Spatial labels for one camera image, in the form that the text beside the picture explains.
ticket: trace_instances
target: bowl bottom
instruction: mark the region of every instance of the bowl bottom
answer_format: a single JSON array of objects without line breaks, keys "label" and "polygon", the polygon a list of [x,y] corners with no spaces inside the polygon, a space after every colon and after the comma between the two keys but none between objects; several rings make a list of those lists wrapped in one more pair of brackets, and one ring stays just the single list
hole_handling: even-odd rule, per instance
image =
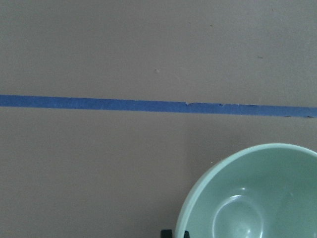
[{"label": "bowl bottom", "polygon": [[263,219],[252,200],[235,195],[218,206],[211,230],[213,238],[261,238]]}]

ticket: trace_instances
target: mint green bowl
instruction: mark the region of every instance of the mint green bowl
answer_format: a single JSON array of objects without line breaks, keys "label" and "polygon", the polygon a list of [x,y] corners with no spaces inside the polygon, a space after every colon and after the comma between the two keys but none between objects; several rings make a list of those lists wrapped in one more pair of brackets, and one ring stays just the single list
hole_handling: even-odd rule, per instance
[{"label": "mint green bowl", "polygon": [[289,144],[242,150],[188,194],[175,237],[317,238],[317,153]]}]

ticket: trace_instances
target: black object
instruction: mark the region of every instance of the black object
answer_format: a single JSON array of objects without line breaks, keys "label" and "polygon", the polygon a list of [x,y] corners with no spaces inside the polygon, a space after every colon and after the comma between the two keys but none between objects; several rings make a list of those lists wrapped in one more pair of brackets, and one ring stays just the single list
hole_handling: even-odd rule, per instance
[{"label": "black object", "polygon": [[[172,230],[161,230],[160,238],[173,238]],[[188,231],[185,231],[184,238],[190,238]]]}]

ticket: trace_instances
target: tape strip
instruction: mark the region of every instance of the tape strip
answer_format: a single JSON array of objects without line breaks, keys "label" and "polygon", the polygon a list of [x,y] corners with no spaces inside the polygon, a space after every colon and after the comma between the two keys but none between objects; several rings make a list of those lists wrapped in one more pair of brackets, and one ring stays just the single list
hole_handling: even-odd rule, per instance
[{"label": "tape strip", "polygon": [[275,117],[317,117],[317,108],[0,95],[0,107],[118,110],[167,113],[230,114]]}]

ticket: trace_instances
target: blue painter's tape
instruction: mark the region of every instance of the blue painter's tape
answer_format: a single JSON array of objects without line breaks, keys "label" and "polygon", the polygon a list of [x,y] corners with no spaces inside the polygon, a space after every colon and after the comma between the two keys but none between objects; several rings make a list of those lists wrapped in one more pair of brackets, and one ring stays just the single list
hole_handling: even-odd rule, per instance
[{"label": "blue painter's tape", "polygon": [[276,117],[317,117],[317,108],[267,105],[136,101],[0,95],[0,107],[118,110],[168,113],[231,114]]}]

